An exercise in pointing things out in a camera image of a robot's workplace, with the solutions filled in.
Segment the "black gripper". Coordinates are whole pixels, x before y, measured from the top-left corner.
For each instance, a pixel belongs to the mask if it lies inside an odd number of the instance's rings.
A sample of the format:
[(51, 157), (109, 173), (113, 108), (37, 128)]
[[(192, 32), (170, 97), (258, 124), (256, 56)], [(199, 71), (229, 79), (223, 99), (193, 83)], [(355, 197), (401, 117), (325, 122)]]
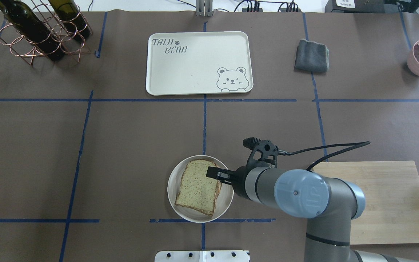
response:
[(247, 195), (246, 192), (246, 178), (248, 171), (246, 166), (241, 166), (236, 171), (224, 170), (216, 166), (209, 166), (207, 168), (206, 177), (217, 179), (223, 184), (232, 186), (237, 195)]

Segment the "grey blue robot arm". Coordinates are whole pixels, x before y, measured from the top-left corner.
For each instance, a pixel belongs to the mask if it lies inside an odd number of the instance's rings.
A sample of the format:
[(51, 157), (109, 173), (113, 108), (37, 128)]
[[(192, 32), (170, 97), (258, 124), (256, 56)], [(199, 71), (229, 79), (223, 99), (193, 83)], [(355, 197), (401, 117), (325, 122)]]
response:
[(359, 186), (311, 171), (246, 166), (236, 171), (209, 167), (209, 178), (232, 186), (250, 201), (307, 219), (305, 262), (405, 262), (405, 258), (350, 248), (351, 221), (366, 201)]

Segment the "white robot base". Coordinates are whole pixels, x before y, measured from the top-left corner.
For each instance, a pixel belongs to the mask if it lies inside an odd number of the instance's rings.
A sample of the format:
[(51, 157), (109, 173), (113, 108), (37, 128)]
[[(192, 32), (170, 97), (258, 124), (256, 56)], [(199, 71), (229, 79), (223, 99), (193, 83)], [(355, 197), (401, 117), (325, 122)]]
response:
[(182, 250), (160, 251), (155, 262), (250, 262), (249, 251), (245, 250)]

